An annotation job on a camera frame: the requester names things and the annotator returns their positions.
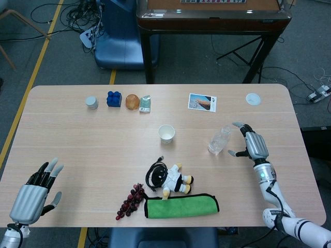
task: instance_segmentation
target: grapes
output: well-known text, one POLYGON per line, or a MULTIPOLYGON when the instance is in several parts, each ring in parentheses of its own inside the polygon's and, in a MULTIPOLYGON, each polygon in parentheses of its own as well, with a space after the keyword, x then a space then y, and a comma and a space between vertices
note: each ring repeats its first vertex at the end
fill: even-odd
POLYGON ((141 195, 140 195, 140 194, 137 194, 134 198, 135 198, 136 200, 140 200, 140 199, 141 199, 141 195))
POLYGON ((134 189, 130 191, 131 194, 128 195, 128 198, 125 201, 123 201, 121 208, 117 212, 117 221, 119 221, 124 216, 131 216, 131 213, 138 209, 139 203, 142 202, 144 199, 145 191, 142 187, 143 185, 140 183, 133 185, 134 189))

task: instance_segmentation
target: yellow floor line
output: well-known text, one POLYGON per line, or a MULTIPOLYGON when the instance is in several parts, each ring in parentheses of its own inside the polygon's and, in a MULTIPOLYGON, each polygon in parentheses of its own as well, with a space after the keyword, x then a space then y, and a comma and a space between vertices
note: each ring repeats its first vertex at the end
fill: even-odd
MULTIPOLYGON (((115 84, 115 78, 116 78, 116 70, 112 70, 112 73, 110 75, 110 80, 109 80, 110 85, 115 84)), ((85 240, 86 240, 86 234, 87 234, 87 227, 82 227, 81 228, 81 234, 79 235, 77 248, 84 248, 85 240)))
POLYGON ((87 227, 82 227, 81 228, 81 234, 79 235, 77 248, 84 248, 85 247, 86 234, 87 234, 87 227))
POLYGON ((112 70, 112 74, 110 75, 110 81, 109 81, 110 85, 115 84, 115 78, 116 78, 116 70, 112 70))
MULTIPOLYGON (((56 20, 58 18, 58 14, 60 12, 60 9, 61 9, 61 5, 58 5, 57 6, 57 9, 55 11, 55 14, 54 14, 54 18, 52 19, 52 24, 48 30, 48 33, 52 33, 53 30, 54 30, 54 26, 56 24, 56 20)), ((5 159, 5 156, 7 154, 7 151, 8 151, 8 148, 9 148, 9 145, 10 145, 10 142, 14 136, 14 133, 15 133, 15 130, 16 130, 16 127, 20 121, 20 118, 21 118, 21 115, 22 115, 22 112, 23 112, 23 109, 24 109, 24 106, 25 106, 25 102, 26 102, 26 99, 27 99, 27 95, 29 94, 30 90, 32 89, 32 86, 33 86, 33 83, 35 82, 35 79, 36 79, 36 76, 38 74, 38 71, 39 71, 39 67, 40 67, 40 64, 42 62, 42 59, 45 55, 45 52, 46 52, 46 49, 47 49, 47 46, 48 46, 48 43, 49 43, 49 40, 46 39, 43 46, 42 46, 42 49, 41 49, 41 52, 39 54, 39 57, 38 57, 38 60, 37 60, 37 63, 35 65, 35 69, 33 70, 32 72, 32 75, 31 75, 31 78, 29 80, 29 83, 26 87, 26 90, 25 90, 25 93, 24 93, 24 96, 23 96, 23 99, 21 101, 21 104, 19 106, 19 109, 17 110, 17 113, 15 115, 15 118, 14 118, 14 121, 12 122, 12 125, 11 125, 11 128, 9 130, 9 133, 8 133, 8 136, 6 138, 6 141, 5 141, 5 144, 1 150, 1 153, 0 153, 0 168, 2 167, 2 164, 4 162, 4 159, 5 159)))

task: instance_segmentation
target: plastic water bottle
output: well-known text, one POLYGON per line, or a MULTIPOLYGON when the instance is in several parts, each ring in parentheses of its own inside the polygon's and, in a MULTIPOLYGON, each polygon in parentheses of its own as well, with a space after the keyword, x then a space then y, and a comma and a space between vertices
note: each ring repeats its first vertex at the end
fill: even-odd
POLYGON ((217 132, 208 145, 208 151, 217 155, 227 145, 231 134, 231 128, 225 126, 221 131, 217 132))

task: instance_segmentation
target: green cloth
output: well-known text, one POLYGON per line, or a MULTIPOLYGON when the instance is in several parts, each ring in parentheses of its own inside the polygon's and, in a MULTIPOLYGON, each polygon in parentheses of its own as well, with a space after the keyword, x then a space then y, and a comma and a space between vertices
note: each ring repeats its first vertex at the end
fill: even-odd
POLYGON ((149 219, 183 218, 219 212, 216 198, 208 194, 147 198, 145 216, 149 219))

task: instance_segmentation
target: robotic arm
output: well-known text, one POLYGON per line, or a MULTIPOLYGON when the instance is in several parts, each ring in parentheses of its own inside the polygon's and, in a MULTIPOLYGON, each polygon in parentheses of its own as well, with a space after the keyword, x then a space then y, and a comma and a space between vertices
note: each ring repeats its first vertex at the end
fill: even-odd
POLYGON ((9 215, 14 223, 7 225, 8 229, 0 243, 0 248, 25 247, 26 240, 30 236, 29 225, 56 208, 61 199, 61 192, 55 195, 49 205, 44 206, 57 175, 64 167, 63 165, 58 166, 52 172, 56 163, 57 158, 53 159, 51 163, 43 164, 21 187, 9 215))
POLYGON ((229 150, 229 154, 234 157, 249 157, 255 162, 253 169, 263 198, 276 206, 263 211, 265 225, 291 235, 312 248, 330 248, 331 231, 305 219, 296 218, 294 211, 286 202, 277 182, 276 171, 273 165, 266 161, 269 153, 263 137, 255 133, 247 124, 234 122, 233 125, 240 128, 245 138, 246 150, 241 152, 229 150))

